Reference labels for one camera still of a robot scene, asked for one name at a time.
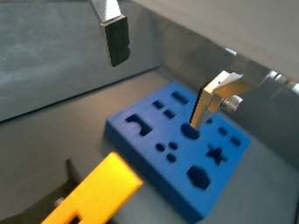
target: hexagonal hole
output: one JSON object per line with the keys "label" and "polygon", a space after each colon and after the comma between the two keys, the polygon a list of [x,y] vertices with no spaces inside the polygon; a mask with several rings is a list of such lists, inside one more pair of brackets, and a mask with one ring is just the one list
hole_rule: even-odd
{"label": "hexagonal hole", "polygon": [[187,175],[192,185],[195,187],[199,187],[201,190],[207,190],[211,184],[208,173],[200,167],[193,165],[191,169],[187,171]]}

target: star-shaped hole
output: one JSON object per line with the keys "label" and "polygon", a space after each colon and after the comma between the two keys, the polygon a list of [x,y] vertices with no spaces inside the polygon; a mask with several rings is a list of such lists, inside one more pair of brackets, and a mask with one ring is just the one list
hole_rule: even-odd
{"label": "star-shaped hole", "polygon": [[209,151],[207,152],[207,157],[213,158],[216,165],[220,165],[221,161],[228,161],[225,157],[221,155],[221,148],[213,148],[208,145]]}

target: rectangular hole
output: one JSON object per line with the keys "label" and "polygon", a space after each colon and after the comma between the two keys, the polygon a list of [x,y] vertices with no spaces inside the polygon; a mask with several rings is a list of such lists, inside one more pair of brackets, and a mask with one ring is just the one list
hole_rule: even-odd
{"label": "rectangular hole", "polygon": [[240,146],[240,141],[237,140],[236,137],[232,137],[232,138],[229,139],[229,141],[231,141],[237,147]]}
{"label": "rectangular hole", "polygon": [[80,223],[80,217],[74,215],[73,219],[69,221],[69,224],[78,224]]}
{"label": "rectangular hole", "polygon": [[164,104],[160,101],[154,101],[152,104],[157,109],[161,109],[164,107]]}
{"label": "rectangular hole", "polygon": [[166,116],[169,119],[173,119],[173,118],[174,118],[174,113],[173,113],[169,109],[166,109],[162,113],[165,114],[165,116]]}
{"label": "rectangular hole", "polygon": [[219,133],[225,136],[228,134],[228,131],[223,128],[223,127],[219,127]]}
{"label": "rectangular hole", "polygon": [[188,99],[177,91],[172,92],[172,98],[183,105],[188,103]]}

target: yellow block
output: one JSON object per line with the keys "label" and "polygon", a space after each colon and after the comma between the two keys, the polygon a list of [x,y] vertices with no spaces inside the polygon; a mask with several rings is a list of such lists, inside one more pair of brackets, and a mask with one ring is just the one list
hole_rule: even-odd
{"label": "yellow block", "polygon": [[106,223],[141,184],[121,157],[109,153],[41,224],[69,224],[76,216],[78,224]]}

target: gray table surface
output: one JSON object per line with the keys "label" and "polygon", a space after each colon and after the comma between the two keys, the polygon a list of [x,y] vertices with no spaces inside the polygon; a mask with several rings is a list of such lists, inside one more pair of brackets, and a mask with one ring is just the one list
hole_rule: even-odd
{"label": "gray table surface", "polygon": [[[106,117],[170,79],[152,71],[0,124],[0,220],[66,181],[65,159],[85,177],[117,151],[102,136]],[[292,224],[297,195],[297,170],[253,139],[201,224]],[[114,219],[120,224],[185,223],[146,181]]]}

